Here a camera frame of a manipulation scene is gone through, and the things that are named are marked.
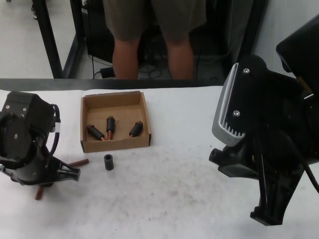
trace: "black metal frame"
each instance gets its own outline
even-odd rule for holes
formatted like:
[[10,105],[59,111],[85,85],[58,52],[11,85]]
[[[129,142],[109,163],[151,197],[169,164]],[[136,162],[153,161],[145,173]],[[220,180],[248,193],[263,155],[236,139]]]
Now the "black metal frame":
[[0,79],[4,91],[135,90],[221,86],[223,80],[74,80],[74,79]]
[[70,0],[76,33],[64,68],[62,68],[56,47],[46,2],[45,0],[33,0],[33,3],[53,77],[55,79],[72,78],[85,44],[81,15],[82,2],[80,0]]
[[[238,60],[240,60],[243,56],[252,53],[268,1],[269,0],[254,0]],[[85,33],[82,22],[82,1],[70,0],[76,34],[74,36],[64,69],[61,66],[46,2],[45,0],[33,0],[33,3],[53,78],[72,78],[85,44]],[[228,4],[228,0],[220,0],[218,3],[219,14],[217,15],[217,22],[220,23],[220,28],[218,29],[220,33],[226,24],[225,16],[227,14],[225,13],[227,12]]]
[[254,50],[268,2],[269,0],[254,0],[237,62]]

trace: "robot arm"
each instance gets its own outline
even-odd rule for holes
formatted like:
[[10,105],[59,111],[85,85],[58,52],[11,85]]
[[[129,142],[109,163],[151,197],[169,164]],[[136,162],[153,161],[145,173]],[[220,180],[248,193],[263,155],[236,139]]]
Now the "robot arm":
[[[218,103],[212,131],[227,146],[209,160],[229,177],[259,180],[260,203],[250,216],[265,225],[283,223],[304,170],[310,174],[309,164],[318,161],[318,32],[319,16],[277,47],[298,80],[247,56],[233,67]],[[314,94],[305,98],[304,90]]]
[[55,133],[52,150],[46,147],[49,133],[59,123],[56,105],[35,94],[9,93],[0,112],[0,171],[22,185],[78,181],[80,169],[53,157],[59,132]]

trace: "person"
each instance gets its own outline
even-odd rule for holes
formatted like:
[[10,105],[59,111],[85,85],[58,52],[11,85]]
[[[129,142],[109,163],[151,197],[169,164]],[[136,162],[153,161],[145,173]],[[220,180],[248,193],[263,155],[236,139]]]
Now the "person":
[[138,46],[156,18],[163,33],[173,79],[193,79],[194,55],[189,33],[206,22],[206,0],[103,0],[106,24],[115,39],[117,79],[137,79]]

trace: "knee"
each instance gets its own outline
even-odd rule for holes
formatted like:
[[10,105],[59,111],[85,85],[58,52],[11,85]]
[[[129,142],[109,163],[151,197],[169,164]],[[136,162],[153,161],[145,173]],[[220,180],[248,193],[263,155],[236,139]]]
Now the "knee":
[[124,51],[137,51],[139,47],[140,39],[134,39],[130,41],[122,41],[115,39],[115,47]]
[[166,39],[165,41],[166,41],[167,48],[180,48],[180,47],[190,45],[188,37],[181,39],[181,40],[168,40],[168,39]]

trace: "screw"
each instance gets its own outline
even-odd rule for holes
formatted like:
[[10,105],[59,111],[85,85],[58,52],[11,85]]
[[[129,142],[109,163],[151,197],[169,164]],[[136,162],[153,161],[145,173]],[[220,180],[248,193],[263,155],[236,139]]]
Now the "screw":
[[234,115],[235,115],[236,117],[240,117],[240,112],[239,112],[239,111],[234,111]]

